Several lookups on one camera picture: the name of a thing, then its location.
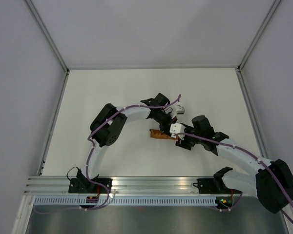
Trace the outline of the aluminium frame post right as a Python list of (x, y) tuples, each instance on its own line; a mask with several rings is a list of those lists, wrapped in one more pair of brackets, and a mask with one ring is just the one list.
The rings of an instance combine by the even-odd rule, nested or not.
[(253, 50), (255, 49), (255, 47), (257, 46), (259, 40), (261, 39), (262, 35), (264, 34), (265, 30), (267, 29), (270, 21), (272, 20), (272, 18), (274, 17), (276, 11), (278, 10), (280, 4), (282, 3), (282, 0), (274, 0), (270, 6), (270, 8), (268, 9), (263, 21), (261, 22), (259, 28), (257, 29), (249, 47), (247, 48), (244, 56), (241, 59), (241, 62), (239, 63), (239, 65), (237, 66), (237, 70), (241, 71), (247, 61), (249, 60), (249, 57), (251, 56)]

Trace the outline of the aluminium front rail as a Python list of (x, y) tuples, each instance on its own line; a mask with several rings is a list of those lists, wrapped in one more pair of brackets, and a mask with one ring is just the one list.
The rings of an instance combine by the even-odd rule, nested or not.
[[(211, 176), (108, 176), (112, 179), (111, 193), (120, 196), (192, 196), (199, 194), (192, 184), (198, 178)], [(26, 182), (25, 195), (69, 194), (70, 180), (64, 176), (31, 176)]]

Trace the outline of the aluminium frame post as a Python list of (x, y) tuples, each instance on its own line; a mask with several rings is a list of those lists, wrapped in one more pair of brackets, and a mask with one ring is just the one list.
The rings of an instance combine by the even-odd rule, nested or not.
[(69, 68), (67, 67), (63, 57), (61, 56), (54, 40), (52, 39), (51, 34), (49, 33), (49, 30), (47, 29), (40, 13), (38, 12), (34, 2), (32, 0), (24, 0), (24, 4), (26, 5), (27, 9), (29, 10), (30, 14), (32, 15), (36, 25), (38, 26), (39, 30), (41, 31), (43, 37), (45, 38), (48, 46), (51, 49), (51, 52), (53, 53), (55, 59), (57, 60), (60, 67), (63, 69), (65, 74), (69, 73)]
[(261, 22), (259, 28), (257, 29), (249, 47), (247, 48), (244, 56), (241, 59), (241, 62), (239, 63), (239, 65), (237, 66), (237, 70), (241, 71), (247, 61), (249, 60), (249, 57), (251, 56), (253, 50), (255, 49), (255, 47), (257, 46), (259, 40), (261, 39), (262, 35), (264, 34), (265, 30), (267, 29), (270, 21), (272, 20), (272, 18), (274, 17), (276, 11), (278, 10), (280, 4), (282, 3), (282, 0), (274, 0), (270, 6), (270, 8), (268, 9), (263, 21)]

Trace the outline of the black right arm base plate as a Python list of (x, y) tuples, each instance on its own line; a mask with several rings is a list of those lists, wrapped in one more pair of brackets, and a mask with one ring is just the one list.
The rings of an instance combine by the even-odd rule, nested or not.
[(192, 185), (198, 189), (199, 194), (231, 195), (241, 193), (238, 190), (227, 188), (222, 180), (215, 178), (198, 178)]

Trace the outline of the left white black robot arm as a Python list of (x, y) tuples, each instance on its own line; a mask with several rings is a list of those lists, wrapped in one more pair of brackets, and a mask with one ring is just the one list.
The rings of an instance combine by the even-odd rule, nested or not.
[(137, 120), (152, 119), (159, 124), (158, 135), (171, 138), (170, 127), (177, 122), (175, 106), (178, 98), (170, 102), (163, 94), (155, 98), (141, 100), (127, 107), (116, 107), (106, 104), (90, 125), (90, 135), (87, 140), (91, 148), (86, 163), (79, 168), (75, 178), (70, 179), (70, 193), (94, 193), (99, 187), (109, 192), (106, 182), (98, 179), (99, 170), (108, 148), (119, 138), (125, 124)]

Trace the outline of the orange-brown cloth napkin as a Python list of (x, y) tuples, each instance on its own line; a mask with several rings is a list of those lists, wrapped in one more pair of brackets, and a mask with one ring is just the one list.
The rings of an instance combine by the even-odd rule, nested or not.
[(171, 140), (178, 140), (178, 137), (171, 137), (170, 135), (167, 135), (160, 130), (157, 129), (150, 129), (150, 137), (155, 139), (171, 139)]

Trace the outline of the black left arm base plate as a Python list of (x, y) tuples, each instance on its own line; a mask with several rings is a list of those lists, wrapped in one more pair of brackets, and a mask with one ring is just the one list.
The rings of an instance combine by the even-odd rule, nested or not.
[(111, 178), (98, 178), (96, 183), (91, 183), (87, 179), (80, 182), (77, 178), (70, 180), (69, 194), (107, 194), (111, 191)]

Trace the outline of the aluminium right side rail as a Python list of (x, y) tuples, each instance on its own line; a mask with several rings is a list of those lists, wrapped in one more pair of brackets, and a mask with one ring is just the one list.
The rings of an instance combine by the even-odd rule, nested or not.
[(256, 139), (256, 143), (260, 152), (260, 155), (266, 159), (271, 159), (269, 149), (267, 148), (267, 144), (263, 135), (262, 128), (260, 126), (260, 122), (258, 119), (258, 114), (255, 109), (254, 102), (251, 97), (251, 92), (247, 86), (246, 79), (239, 68), (235, 68), (235, 72), (237, 75), (237, 79), (240, 85), (240, 89), (242, 92), (242, 96), (244, 98), (244, 102), (249, 114), (249, 118), (251, 121), (251, 126), (254, 132), (254, 136)]

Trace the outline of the aluminium frame post left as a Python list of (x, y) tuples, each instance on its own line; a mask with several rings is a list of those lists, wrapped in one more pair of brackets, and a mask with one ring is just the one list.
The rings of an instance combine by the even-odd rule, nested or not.
[(61, 56), (54, 40), (52, 39), (51, 34), (49, 33), (49, 30), (47, 29), (40, 13), (38, 12), (34, 2), (32, 0), (24, 0), (24, 4), (26, 5), (27, 9), (29, 10), (30, 14), (32, 15), (36, 25), (38, 26), (39, 30), (41, 31), (43, 37), (45, 38), (48, 46), (51, 49), (51, 52), (53, 53), (55, 59), (57, 60), (60, 67), (63, 69), (65, 74), (69, 73), (69, 68), (67, 67), (63, 57)]

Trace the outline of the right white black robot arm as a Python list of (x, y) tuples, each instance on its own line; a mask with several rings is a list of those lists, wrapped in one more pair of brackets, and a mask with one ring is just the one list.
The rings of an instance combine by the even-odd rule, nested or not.
[(239, 173), (225, 167), (213, 175), (213, 187), (223, 193), (233, 189), (259, 200), (269, 212), (275, 214), (293, 202), (293, 175), (283, 160), (271, 161), (256, 156), (239, 146), (222, 132), (214, 131), (205, 116), (192, 119), (192, 125), (174, 123), (169, 132), (177, 137), (176, 146), (191, 150), (202, 145), (206, 151), (224, 158), (241, 168)]

